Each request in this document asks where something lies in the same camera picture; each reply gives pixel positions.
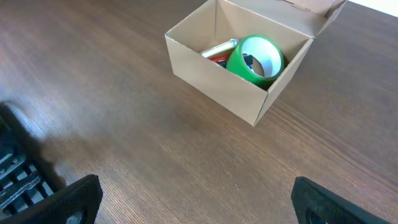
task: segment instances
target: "wood grain surface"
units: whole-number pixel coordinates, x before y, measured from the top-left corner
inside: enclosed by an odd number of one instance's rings
[[[398,223],[398,18],[348,2],[255,127],[172,73],[204,0],[2,0],[0,100],[97,223],[297,223],[306,176]]]

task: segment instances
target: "black plastic part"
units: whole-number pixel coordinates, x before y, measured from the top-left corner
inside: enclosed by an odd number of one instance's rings
[[[253,56],[252,55],[243,54],[243,59],[244,59],[244,63],[246,63],[246,65],[253,64]]]
[[[87,175],[0,224],[53,224],[67,223],[73,219],[77,224],[92,224],[95,221],[102,196],[103,192],[98,176]]]
[[[297,177],[292,202],[299,224],[388,224],[306,177]]]
[[[217,62],[217,64],[221,65],[223,68],[226,68],[226,61],[227,61],[226,59],[220,60]]]
[[[15,201],[26,191],[32,189],[40,182],[40,177],[37,171],[34,171],[29,176],[18,181],[16,184],[0,192],[0,208],[5,209],[11,202]]]
[[[53,192],[65,187],[65,183],[55,173],[52,164],[41,158],[40,143],[33,138],[20,122],[20,116],[26,116],[19,106],[10,102],[0,103],[0,124],[1,120],[6,124],[11,135],[14,154],[21,157],[19,168],[26,172],[37,170],[40,177],[45,181],[45,191],[51,189]]]

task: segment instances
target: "open cardboard box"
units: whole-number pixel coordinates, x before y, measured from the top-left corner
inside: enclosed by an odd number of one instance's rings
[[[173,72],[254,126],[292,79],[313,38],[335,20],[344,4],[345,0],[208,0],[165,34]],[[268,36],[289,63],[267,91],[198,53],[250,34]]]

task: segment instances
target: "black device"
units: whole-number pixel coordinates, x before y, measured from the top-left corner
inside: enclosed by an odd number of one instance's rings
[[[388,224],[306,177],[296,178],[291,198],[298,224]]]
[[[0,104],[0,224],[94,223],[103,196],[98,176],[64,188],[39,155],[37,142]]]

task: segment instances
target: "green tape roll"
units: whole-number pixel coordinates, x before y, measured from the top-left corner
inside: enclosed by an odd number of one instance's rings
[[[264,76],[253,72],[244,62],[243,53],[252,55],[264,71]],[[253,34],[245,37],[228,59],[226,69],[260,88],[268,89],[284,69],[284,58],[278,46],[268,37]]]

